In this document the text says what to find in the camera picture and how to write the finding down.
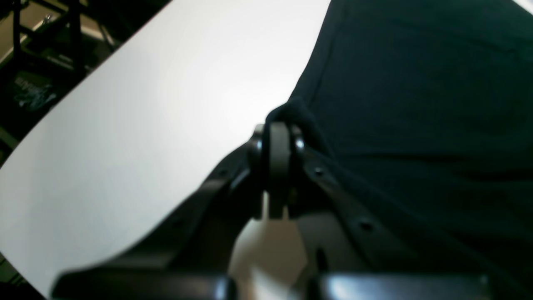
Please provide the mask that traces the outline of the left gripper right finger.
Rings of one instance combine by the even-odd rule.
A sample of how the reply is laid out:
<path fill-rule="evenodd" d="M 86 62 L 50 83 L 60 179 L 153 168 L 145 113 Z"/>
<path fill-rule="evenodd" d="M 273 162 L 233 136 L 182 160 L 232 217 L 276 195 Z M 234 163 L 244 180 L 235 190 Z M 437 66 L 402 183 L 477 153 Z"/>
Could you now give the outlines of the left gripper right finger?
<path fill-rule="evenodd" d="M 289 128 L 292 216 L 321 216 L 309 234 L 314 271 L 305 300 L 531 300 L 508 275 L 443 234 L 409 222 L 396 227 L 377 216 L 364 199 L 348 193 Z"/>

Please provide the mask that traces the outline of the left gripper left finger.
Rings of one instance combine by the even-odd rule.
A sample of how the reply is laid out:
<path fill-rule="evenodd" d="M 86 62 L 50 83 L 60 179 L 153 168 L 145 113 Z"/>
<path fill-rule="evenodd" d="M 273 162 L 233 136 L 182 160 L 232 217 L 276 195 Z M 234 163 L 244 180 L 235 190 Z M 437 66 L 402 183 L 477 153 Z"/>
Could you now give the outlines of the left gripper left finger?
<path fill-rule="evenodd" d="M 236 300 L 236 239 L 263 212 L 268 145 L 258 125 L 141 240 L 93 267 L 61 274 L 54 300 Z"/>

